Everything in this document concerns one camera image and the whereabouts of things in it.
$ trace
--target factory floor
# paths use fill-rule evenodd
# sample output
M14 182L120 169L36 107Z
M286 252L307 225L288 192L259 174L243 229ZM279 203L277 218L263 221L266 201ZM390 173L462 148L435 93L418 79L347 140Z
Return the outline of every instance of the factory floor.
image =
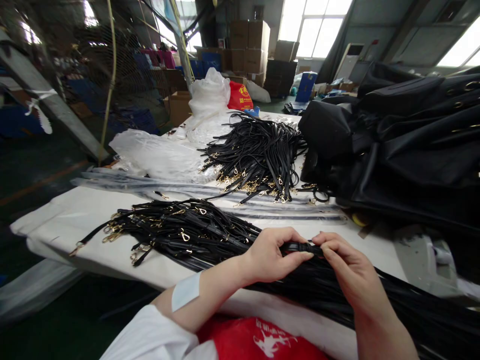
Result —
M281 113L284 103L293 99L289 96L254 105L262 111ZM154 116L162 134L172 128L161 114ZM102 119L93 116L83 122L100 139ZM43 259L30 252L25 239L13 235L9 225L73 188L71 179L96 166L66 129L56 123L52 128L50 135L0 142L0 286ZM108 130L105 143L114 136ZM0 328L2 358L98 359L134 314L156 294L139 282L86 274L39 313Z

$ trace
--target red plastic bag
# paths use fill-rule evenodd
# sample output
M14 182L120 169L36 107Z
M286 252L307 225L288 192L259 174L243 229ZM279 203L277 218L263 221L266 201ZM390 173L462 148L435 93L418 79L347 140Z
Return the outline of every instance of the red plastic bag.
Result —
M215 321L202 328L200 342L213 340L219 360L327 360L316 346L258 317Z
M230 102L228 103L228 108L241 111L254 108L254 103L245 85L230 81Z

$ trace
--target white sleeve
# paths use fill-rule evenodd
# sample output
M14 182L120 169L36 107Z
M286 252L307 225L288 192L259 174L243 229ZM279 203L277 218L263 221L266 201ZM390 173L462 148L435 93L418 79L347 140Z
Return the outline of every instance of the white sleeve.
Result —
M154 305L143 307L113 340L100 360L218 359L213 341L199 346L196 335L163 316Z

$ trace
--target wrist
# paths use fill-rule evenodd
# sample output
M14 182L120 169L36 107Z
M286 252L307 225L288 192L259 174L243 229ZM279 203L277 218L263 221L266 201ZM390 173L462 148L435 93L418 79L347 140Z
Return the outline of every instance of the wrist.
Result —
M369 327L389 327L400 321L390 303L373 311L353 308L353 312L355 322L361 322Z
M253 266L248 253L232 257L231 259L235 261L239 288L244 288L257 282L252 275Z

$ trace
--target finger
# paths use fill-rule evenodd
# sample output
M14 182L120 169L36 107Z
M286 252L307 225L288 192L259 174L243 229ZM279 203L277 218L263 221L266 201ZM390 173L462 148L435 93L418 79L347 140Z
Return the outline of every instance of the finger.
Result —
M342 247L342 244L337 241L325 242L321 249L323 250L323 255L328 263L331 265L337 277L341 279L348 280L352 277L353 271L349 268L345 260L338 254L336 251L339 251L339 248Z
M298 268L301 263L310 260L314 254L307 251L292 252L280 260L282 268L285 270L285 276Z
M271 237L275 238L277 245L280 247L287 242L307 243L307 239L300 236L300 234L291 226L289 227L277 227L269 229L271 231Z
M347 242L343 237L338 235L336 232L323 232L323 231L320 232L318 235L312 237L311 240L316 245L322 245L323 243L327 241L332 241L332 240L344 241L345 243Z
M321 245L322 250L325 248L334 251L347 265L361 264L364 262L364 255L346 242L338 240L327 241Z

